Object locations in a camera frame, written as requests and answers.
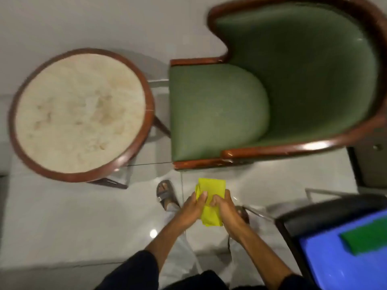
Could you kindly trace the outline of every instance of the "folded yellow cloth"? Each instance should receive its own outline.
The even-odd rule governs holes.
[[[219,195],[225,198],[226,181],[218,179],[206,179],[199,178],[198,184],[196,185],[196,199],[207,191],[208,197],[206,205],[204,206],[201,220],[205,226],[223,226],[222,219],[220,218],[219,208],[210,206],[210,202],[214,195]]]

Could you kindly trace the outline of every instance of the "table leg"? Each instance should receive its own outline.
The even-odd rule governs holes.
[[[101,185],[101,186],[107,186],[107,187],[113,187],[113,188],[119,188],[119,189],[127,189],[128,188],[128,185],[119,183],[119,182],[111,180],[109,178],[101,178],[98,180],[90,181],[88,183]]]
[[[157,118],[157,116],[154,117],[153,125],[160,129],[160,131],[163,132],[166,136],[171,138],[171,131],[160,121],[159,118]]]

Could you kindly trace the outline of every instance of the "green chair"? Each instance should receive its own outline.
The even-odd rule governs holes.
[[[366,0],[235,0],[212,8],[222,57],[170,68],[176,169],[345,146],[385,121],[387,20]]]

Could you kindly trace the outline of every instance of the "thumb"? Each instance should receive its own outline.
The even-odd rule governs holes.
[[[199,207],[201,208],[204,207],[204,205],[206,204],[207,195],[208,195],[208,192],[203,191],[203,193],[199,196],[199,198],[197,199],[197,205],[199,205]]]
[[[210,202],[210,206],[216,206],[221,204],[223,201],[225,201],[223,198],[221,198],[219,195],[214,195],[212,197],[212,200]]]

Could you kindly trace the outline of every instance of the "hand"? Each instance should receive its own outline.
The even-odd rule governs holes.
[[[201,217],[204,205],[206,204],[207,195],[207,191],[204,191],[196,200],[196,193],[192,193],[180,211],[176,214],[174,219],[182,227],[183,231],[191,227],[196,220]]]
[[[220,216],[223,224],[225,225],[226,231],[232,239],[239,242],[240,234],[244,229],[249,228],[249,226],[238,214],[238,211],[231,199],[230,190],[226,189],[224,199],[219,195],[214,195],[210,205],[219,206]]]

